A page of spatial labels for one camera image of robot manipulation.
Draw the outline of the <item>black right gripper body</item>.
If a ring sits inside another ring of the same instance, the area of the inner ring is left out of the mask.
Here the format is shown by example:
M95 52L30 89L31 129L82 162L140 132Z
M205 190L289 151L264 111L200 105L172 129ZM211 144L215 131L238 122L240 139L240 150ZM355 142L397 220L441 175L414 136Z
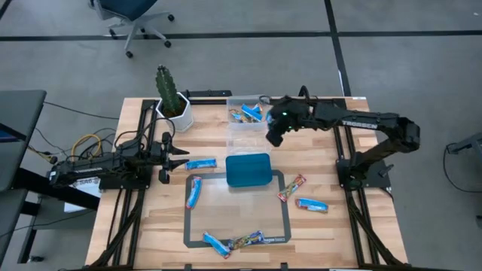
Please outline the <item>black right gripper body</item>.
M274 132L314 127L310 106L301 100L285 96L271 108L271 130Z

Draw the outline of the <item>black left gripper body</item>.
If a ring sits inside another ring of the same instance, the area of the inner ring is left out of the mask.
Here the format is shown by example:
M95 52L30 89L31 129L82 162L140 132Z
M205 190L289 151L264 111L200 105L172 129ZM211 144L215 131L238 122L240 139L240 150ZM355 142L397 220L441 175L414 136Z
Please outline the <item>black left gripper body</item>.
M169 132L162 134L160 142L153 141L150 149L150 163L154 166L162 166L159 170L158 179L162 184L169 183L169 151L172 146L172 136Z

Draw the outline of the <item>red multicolour granola bar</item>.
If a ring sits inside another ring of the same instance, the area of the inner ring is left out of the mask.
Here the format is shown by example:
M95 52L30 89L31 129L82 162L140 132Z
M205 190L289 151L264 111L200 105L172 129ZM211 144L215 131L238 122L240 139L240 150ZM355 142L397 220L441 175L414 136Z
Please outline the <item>red multicolour granola bar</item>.
M289 183L283 190L277 193L277 197L286 202L288 198L306 182L306 178L302 175L298 175L291 183Z

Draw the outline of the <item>clear plastic bin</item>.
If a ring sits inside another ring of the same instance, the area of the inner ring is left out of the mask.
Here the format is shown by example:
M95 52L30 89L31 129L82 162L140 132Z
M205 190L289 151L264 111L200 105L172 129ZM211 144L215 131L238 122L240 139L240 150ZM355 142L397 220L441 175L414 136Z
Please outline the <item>clear plastic bin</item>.
M265 135L264 130L229 130L227 132L227 154L268 154L272 147Z
M252 107L257 103L260 103L262 107L263 120L261 122L256 122L250 118L250 123L237 123L229 112L230 109L241 111L243 104ZM265 130L267 128L266 114L271 106L261 101L261 95L230 96L227 98L226 105L228 119L227 127L229 130Z

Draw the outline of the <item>white plant pot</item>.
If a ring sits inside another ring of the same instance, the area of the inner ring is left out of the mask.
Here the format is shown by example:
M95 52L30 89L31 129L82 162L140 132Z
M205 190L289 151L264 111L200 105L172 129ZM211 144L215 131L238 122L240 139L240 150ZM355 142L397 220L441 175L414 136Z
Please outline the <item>white plant pot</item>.
M182 114L180 114L177 117L165 116L162 112L162 108L163 108L162 99L157 103L155 111L157 112L157 115L159 117L164 117L170 120L170 121L167 121L167 126L170 128L171 131L175 129L176 132L186 132L194 124L191 103L182 93L177 92L177 94L178 94L178 97L186 104Z

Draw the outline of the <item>teal plastic bin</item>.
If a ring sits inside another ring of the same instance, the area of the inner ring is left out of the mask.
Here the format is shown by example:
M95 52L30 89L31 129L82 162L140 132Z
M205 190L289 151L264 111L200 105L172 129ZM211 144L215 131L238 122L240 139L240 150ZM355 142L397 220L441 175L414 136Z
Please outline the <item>teal plastic bin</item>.
M273 179L270 156L266 153L228 156L225 163L230 187L263 186Z

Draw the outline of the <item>green cactus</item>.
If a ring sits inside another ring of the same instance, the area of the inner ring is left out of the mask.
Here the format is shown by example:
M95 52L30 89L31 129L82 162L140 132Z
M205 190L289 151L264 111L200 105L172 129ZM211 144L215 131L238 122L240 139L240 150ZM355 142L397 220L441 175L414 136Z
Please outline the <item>green cactus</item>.
M156 87L162 99L162 112L167 117L177 117L183 112L182 100L180 100L170 70L159 65L156 73Z

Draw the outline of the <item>black power strip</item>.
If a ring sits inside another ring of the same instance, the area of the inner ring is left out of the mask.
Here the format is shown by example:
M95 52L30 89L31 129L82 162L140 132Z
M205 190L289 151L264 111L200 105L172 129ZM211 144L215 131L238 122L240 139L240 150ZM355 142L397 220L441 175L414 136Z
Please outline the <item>black power strip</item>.
M211 99L212 97L229 97L232 96L230 90L185 90L183 94L187 98L206 98Z

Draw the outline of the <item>clear mat with dark border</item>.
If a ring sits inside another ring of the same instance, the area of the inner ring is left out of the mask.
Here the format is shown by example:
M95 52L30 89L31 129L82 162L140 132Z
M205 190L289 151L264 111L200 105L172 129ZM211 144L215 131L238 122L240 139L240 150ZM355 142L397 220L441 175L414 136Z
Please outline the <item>clear mat with dark border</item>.
M267 244L287 243L291 238L288 205L277 197L285 188L284 175L273 171L264 186L231 187L224 173L198 174L200 195L193 209L184 211L184 244L205 248L207 232L226 244L229 240L261 231Z

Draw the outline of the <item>white paper sheet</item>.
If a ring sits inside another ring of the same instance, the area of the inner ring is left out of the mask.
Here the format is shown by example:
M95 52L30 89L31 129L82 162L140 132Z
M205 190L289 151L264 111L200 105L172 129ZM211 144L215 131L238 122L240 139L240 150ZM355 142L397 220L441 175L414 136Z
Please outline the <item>white paper sheet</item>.
M98 177L81 178L69 186L75 190L73 197L64 203L65 213L79 212L86 209L96 209L101 197L99 188L101 179Z

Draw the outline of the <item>grey desk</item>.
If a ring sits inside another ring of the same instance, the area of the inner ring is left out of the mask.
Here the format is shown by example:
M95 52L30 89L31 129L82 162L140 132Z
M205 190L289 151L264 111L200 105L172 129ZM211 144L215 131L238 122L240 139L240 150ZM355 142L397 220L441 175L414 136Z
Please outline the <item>grey desk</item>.
M0 266L17 225L28 194L14 189L29 140L40 116L46 96L44 90L0 91L0 126L5 125L25 136L17 142L0 142Z

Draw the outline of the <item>blue seat office chair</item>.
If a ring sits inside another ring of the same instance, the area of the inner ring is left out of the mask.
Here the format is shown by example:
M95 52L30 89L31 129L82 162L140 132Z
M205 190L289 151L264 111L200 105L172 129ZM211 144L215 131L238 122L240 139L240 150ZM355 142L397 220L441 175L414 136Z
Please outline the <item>blue seat office chair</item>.
M132 58L133 54L130 49L132 40L140 31L144 37L148 33L157 36L163 41L165 47L170 48L171 42L161 32L157 31L151 24L151 21L166 15L168 21L173 22L175 17L169 11L161 11L156 14L147 14L147 12L156 4L158 0L88 0L89 8L93 9L101 20L109 20L118 18L119 23L108 26L108 33L114 40L118 39L115 28L131 26L131 32L127 35L127 41L124 45L125 55Z

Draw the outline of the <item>grey stand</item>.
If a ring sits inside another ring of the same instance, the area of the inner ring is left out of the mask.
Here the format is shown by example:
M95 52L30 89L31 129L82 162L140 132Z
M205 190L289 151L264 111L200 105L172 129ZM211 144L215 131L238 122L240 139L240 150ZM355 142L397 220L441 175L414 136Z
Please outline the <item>grey stand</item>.
M460 142L450 143L447 146L447 152L458 154L460 151L470 148L473 148L477 154L482 156L482 132L471 135Z

